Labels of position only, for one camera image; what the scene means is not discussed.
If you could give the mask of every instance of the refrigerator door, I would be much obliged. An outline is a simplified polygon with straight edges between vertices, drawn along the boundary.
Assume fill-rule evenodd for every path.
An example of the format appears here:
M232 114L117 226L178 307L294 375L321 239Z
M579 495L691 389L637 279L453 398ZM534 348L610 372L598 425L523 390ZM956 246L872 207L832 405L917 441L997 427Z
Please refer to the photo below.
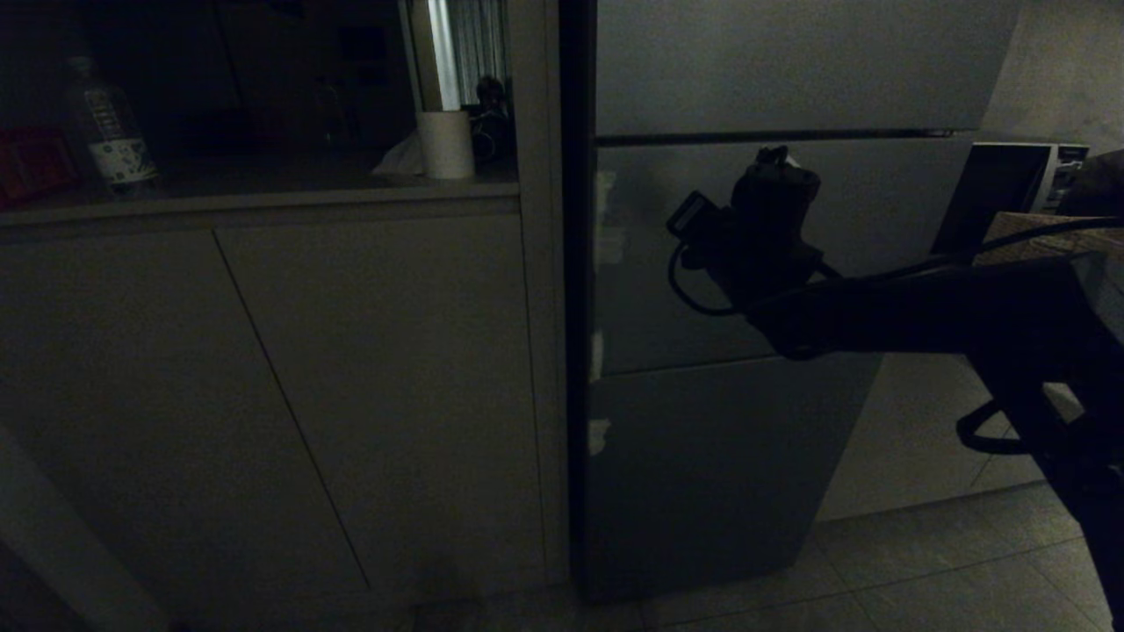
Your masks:
M607 378L591 389L579 585L592 601L790 565L879 355L763 360Z
M804 238L845 276L890 270L927 256L971 151L967 136L783 144L823 180ZM599 172L615 174L599 178L614 181L605 213L599 214L601 234L624 233L623 250L618 256L602 253L593 281L593 326L604 340L601 374L772 354L765 338L742 318L692 312L672 294L667 279L677 241L664 222L695 189L715 204L728 204L734 183L761 146L598 151ZM705 272L680 269L678 279L699 303L728 305Z
M975 129L1018 0L601 0L598 136Z

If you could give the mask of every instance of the stainless steel refrigerator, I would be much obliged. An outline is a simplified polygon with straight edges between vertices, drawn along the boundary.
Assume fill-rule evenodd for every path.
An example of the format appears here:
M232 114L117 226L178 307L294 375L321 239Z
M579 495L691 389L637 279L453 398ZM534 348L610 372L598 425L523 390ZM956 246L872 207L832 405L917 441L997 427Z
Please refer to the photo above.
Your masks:
M573 570L609 601L790 565L880 362L779 359L667 283L663 225L761 146L823 186L844 274L926 256L1017 0L561 2ZM680 273L698 301L724 298Z

